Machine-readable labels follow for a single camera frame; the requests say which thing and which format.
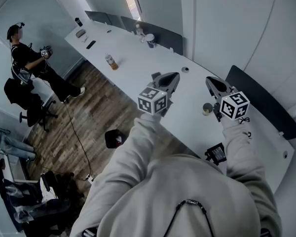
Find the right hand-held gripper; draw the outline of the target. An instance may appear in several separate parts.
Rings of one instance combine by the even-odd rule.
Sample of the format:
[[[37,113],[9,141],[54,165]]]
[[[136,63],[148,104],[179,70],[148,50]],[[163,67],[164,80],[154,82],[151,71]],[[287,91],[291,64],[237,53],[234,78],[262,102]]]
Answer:
[[[221,97],[222,93],[233,91],[232,86],[221,78],[206,77],[205,83],[211,96],[214,98]],[[249,105],[249,99],[240,91],[223,96],[220,100],[217,100],[213,111],[218,121],[221,121],[223,117],[237,120],[246,115]]]

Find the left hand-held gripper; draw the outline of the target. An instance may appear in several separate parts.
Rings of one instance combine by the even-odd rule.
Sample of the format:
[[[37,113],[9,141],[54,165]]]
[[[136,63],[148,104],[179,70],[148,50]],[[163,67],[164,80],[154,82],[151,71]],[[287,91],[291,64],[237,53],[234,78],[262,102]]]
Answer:
[[[151,76],[152,82],[138,95],[137,106],[140,111],[163,117],[173,104],[171,97],[179,84],[180,74],[178,72],[155,73]]]

